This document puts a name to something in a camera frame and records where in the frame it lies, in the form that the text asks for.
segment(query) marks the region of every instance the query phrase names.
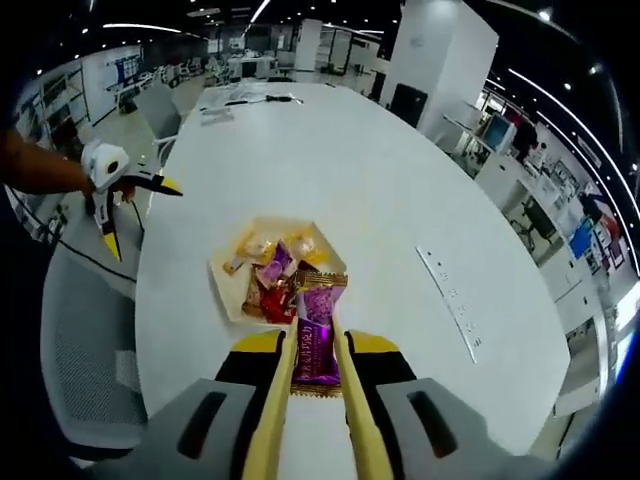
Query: candy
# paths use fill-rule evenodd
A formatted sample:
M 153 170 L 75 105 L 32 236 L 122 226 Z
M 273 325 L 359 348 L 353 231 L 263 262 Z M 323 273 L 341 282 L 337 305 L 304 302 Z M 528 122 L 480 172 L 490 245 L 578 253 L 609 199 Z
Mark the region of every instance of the candy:
M 305 260 L 313 265 L 321 265 L 329 256 L 320 249 L 313 239 L 313 230 L 306 228 L 301 232 L 288 235 L 284 240 L 292 255 L 298 260 Z
M 293 258 L 287 252 L 284 243 L 278 242 L 271 262 L 266 267 L 260 268 L 256 272 L 256 277 L 262 286 L 271 288 L 292 262 Z
M 229 275 L 233 275 L 244 264 L 244 261 L 245 261 L 244 257 L 236 255 L 235 257 L 233 257 L 231 261 L 225 262 L 225 264 L 222 265 L 222 268 Z
M 340 384 L 340 374 L 333 356 L 333 311 L 346 285 L 345 275 L 300 270 L 296 274 L 298 359 L 292 392 L 333 396 L 337 391 L 335 386 Z
M 256 270 L 259 265 L 251 266 L 251 277 L 249 278 L 249 287 L 247 288 L 247 297 L 242 304 L 242 311 L 252 317 L 262 317 L 262 288 L 256 278 Z
M 253 258 L 256 262 L 265 265 L 273 255 L 276 245 L 267 235 L 251 233 L 236 252 L 240 256 Z
M 339 385 L 340 374 L 333 357 L 333 326 L 298 319 L 298 361 L 293 383 Z

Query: table surface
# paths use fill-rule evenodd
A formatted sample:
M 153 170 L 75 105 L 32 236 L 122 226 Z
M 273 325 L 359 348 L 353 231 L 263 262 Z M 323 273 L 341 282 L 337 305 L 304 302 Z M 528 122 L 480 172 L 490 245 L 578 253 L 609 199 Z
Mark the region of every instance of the table surface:
M 433 143 L 349 89 L 233 88 L 291 93 L 304 104 L 241 105 L 205 124 L 198 107 L 222 105 L 230 92 L 208 89 L 186 120 L 164 171 L 185 195 L 153 196 L 138 273 L 148 413 L 214 378 L 230 346 L 252 331 L 228 322 L 207 262 L 252 217 L 273 214 L 314 220 L 345 260 L 349 286 L 337 305 L 345 330 L 396 343 L 418 378 L 434 378 L 480 412 L 503 448 L 527 452 L 569 354 L 543 278 L 498 209 Z M 416 247 L 440 264 L 481 334 L 477 363 Z M 285 443 L 296 438 L 287 415 Z

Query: ceiling light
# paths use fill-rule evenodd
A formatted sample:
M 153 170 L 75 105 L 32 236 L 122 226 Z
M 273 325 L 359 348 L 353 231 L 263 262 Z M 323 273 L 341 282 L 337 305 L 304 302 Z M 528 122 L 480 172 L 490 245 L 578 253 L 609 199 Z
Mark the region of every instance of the ceiling light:
M 156 25 L 145 25 L 142 23 L 105 23 L 102 28 L 147 28 L 149 30 L 182 33 L 180 30 L 176 30 L 175 28 L 158 27 Z
M 625 231 L 625 234 L 627 236 L 627 241 L 629 243 L 630 247 L 633 247 L 632 243 L 631 243 L 631 235 L 629 234 L 629 231 L 627 230 L 627 226 L 624 223 L 624 219 L 622 218 L 622 214 L 620 213 L 620 209 L 618 208 L 618 204 L 613 200 L 613 195 L 611 195 L 611 192 L 609 191 L 609 189 L 607 188 L 607 186 L 604 184 L 604 182 L 602 181 L 602 179 L 600 178 L 600 175 L 598 174 L 598 171 L 595 169 L 595 167 L 593 165 L 591 165 L 591 162 L 587 159 L 587 157 L 585 157 L 585 155 L 582 153 L 582 151 L 580 149 L 578 149 L 578 147 L 576 147 L 576 145 L 571 141 L 571 139 L 565 135 L 565 133 L 560 130 L 556 125 L 554 125 L 551 120 L 549 120 L 547 117 L 545 117 L 542 113 L 540 113 L 540 111 L 538 111 L 538 115 L 540 115 L 541 118 L 543 118 L 544 120 L 546 120 L 547 122 L 549 122 L 549 124 L 553 125 L 553 128 L 555 128 L 558 133 L 560 135 L 562 135 L 562 137 L 564 137 L 564 139 L 567 141 L 567 143 L 569 143 L 569 145 L 571 145 L 577 152 L 578 154 L 582 157 L 582 159 L 584 160 L 585 165 L 587 165 L 587 167 L 589 167 L 589 169 L 591 170 L 591 172 L 593 173 L 593 175 L 600 180 L 598 182 L 598 180 L 596 180 L 596 185 L 600 185 L 602 183 L 602 188 L 605 191 L 605 193 L 607 194 L 607 196 L 609 197 L 609 201 L 611 202 L 611 205 L 613 205 L 613 208 L 615 209 L 615 211 L 617 212 L 618 216 L 620 217 L 620 224 L 622 225 L 622 228 Z M 636 267 L 636 272 L 640 273 L 640 267 L 638 266 L 638 257 L 636 257 L 636 250 L 635 248 L 631 249 L 631 254 L 633 256 L 633 263 Z
M 256 13 L 253 14 L 253 17 L 251 17 L 251 21 L 249 22 L 254 23 L 258 17 L 260 16 L 260 14 L 262 13 L 262 11 L 267 8 L 267 5 L 269 5 L 269 2 L 271 2 L 271 0 L 262 0 L 262 3 L 260 4 L 260 6 L 258 7 L 258 10 L 256 10 Z
M 538 12 L 538 16 L 542 19 L 543 22 L 551 21 L 551 9 L 547 8 L 545 10 L 540 10 Z
M 499 88 L 500 90 L 504 90 L 505 88 L 500 85 L 499 83 L 494 82 L 493 80 L 490 80 L 487 78 L 487 83 L 490 83 L 491 85 L 493 85 L 496 88 Z
M 635 197 L 633 196 L 633 193 L 631 192 L 631 189 L 629 188 L 629 185 L 627 185 L 627 182 L 625 182 L 624 180 L 624 176 L 622 175 L 622 172 L 620 171 L 620 169 L 618 168 L 618 166 L 616 165 L 616 163 L 613 161 L 613 158 L 611 158 L 611 155 L 609 155 L 609 152 L 607 152 L 604 148 L 604 146 L 602 145 L 602 143 L 600 143 L 600 141 L 596 138 L 596 136 L 591 132 L 591 130 L 589 130 L 587 128 L 587 126 L 578 118 L 576 117 L 576 115 L 569 110 L 567 107 L 564 106 L 564 104 L 562 102 L 560 102 L 560 100 L 558 100 L 556 97 L 554 97 L 553 95 L 551 95 L 549 92 L 547 92 L 545 89 L 543 89 L 542 87 L 540 87 L 539 85 L 535 84 L 534 82 L 532 82 L 531 80 L 529 80 L 527 77 L 525 77 L 524 75 L 519 74 L 518 72 L 516 72 L 515 70 L 509 69 L 509 72 L 513 75 L 515 75 L 516 77 L 524 80 L 525 82 L 527 82 L 529 85 L 531 85 L 534 88 L 537 88 L 538 91 L 542 92 L 544 95 L 546 95 L 549 99 L 553 100 L 556 105 L 558 105 L 562 110 L 564 110 L 571 118 L 573 118 L 573 120 L 580 125 L 580 127 L 582 127 L 582 129 L 587 132 L 587 135 L 589 135 L 589 137 L 591 137 L 591 140 L 593 140 L 593 142 L 598 146 L 598 148 L 602 151 L 602 153 L 604 154 L 604 156 L 606 157 L 606 159 L 609 161 L 609 163 L 611 164 L 611 166 L 613 167 L 613 169 L 615 170 L 616 174 L 618 175 L 618 178 L 620 178 L 620 180 L 622 181 L 622 186 L 624 187 L 625 191 L 627 192 L 627 195 L 629 196 L 629 200 L 631 200 L 631 205 L 633 205 L 633 209 L 636 212 L 636 215 L 638 217 L 640 217 L 640 209 L 638 209 L 638 204 L 636 203 Z M 636 260 L 636 271 L 639 271 L 638 269 L 638 261 Z

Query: red candy wrapper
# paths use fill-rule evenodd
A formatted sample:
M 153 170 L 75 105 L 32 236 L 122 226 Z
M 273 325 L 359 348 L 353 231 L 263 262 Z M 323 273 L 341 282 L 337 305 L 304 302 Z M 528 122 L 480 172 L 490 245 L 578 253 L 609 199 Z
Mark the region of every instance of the red candy wrapper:
M 270 323 L 290 324 L 293 322 L 293 318 L 296 315 L 296 307 L 289 305 L 292 291 L 292 285 L 287 282 L 262 294 L 260 307 L 263 315 Z
M 298 272 L 298 358 L 291 391 L 335 396 L 340 374 L 333 356 L 333 310 L 347 284 L 344 275 Z

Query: ceiling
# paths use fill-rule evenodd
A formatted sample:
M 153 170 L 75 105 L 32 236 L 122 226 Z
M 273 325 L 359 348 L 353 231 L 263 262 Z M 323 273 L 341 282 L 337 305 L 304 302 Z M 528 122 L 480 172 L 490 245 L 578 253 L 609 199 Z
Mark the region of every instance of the ceiling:
M 634 45 L 628 43 L 635 28 L 631 3 L 609 0 L 603 6 L 583 0 L 510 2 L 533 12 L 552 7 L 552 21 L 582 43 L 557 32 L 539 18 L 531 18 L 488 0 L 467 0 L 467 4 L 500 36 L 490 74 L 492 80 L 506 89 L 499 92 L 506 93 L 507 97 L 515 95 L 516 103 L 531 115 L 541 111 L 569 136 L 576 131 L 586 139 L 587 135 L 568 114 L 510 74 L 508 69 L 520 72 L 547 90 L 588 126 L 633 190 L 635 179 L 628 173 L 637 160 L 635 138 L 640 133 L 640 97 L 632 81 L 636 63 Z M 75 7 L 69 10 L 72 14 L 65 14 L 58 35 L 50 39 L 47 55 L 38 60 L 38 69 L 47 70 L 71 60 L 75 55 L 83 56 L 102 48 L 120 46 L 122 42 L 145 43 L 172 35 L 152 30 L 103 29 L 105 23 L 151 24 L 209 36 L 215 27 L 206 23 L 220 21 L 225 25 L 244 25 L 261 3 L 262 0 L 169 0 L 162 4 L 146 0 L 76 1 Z M 401 3 L 403 0 L 386 0 L 375 5 L 370 0 L 336 0 L 335 3 L 332 0 L 271 0 L 258 23 L 298 23 L 303 18 L 313 17 L 353 29 L 381 31 L 384 32 L 383 47 L 391 52 L 398 29 L 394 20 L 401 19 Z M 220 11 L 210 18 L 187 15 L 208 8 Z M 589 74 L 594 65 L 600 64 L 604 66 L 603 71 Z M 625 107 L 622 119 L 635 120 L 635 123 L 625 125 L 622 146 L 611 78 L 615 80 L 617 98 Z M 571 85 L 570 91 L 564 88 L 565 83 Z M 635 231 L 640 234 L 640 219 L 615 169 L 605 161 L 601 175 L 612 179 L 609 189 L 616 197 L 624 218 L 630 219 L 627 223 L 635 219 L 639 225 Z M 634 243 L 640 245 L 640 235 Z

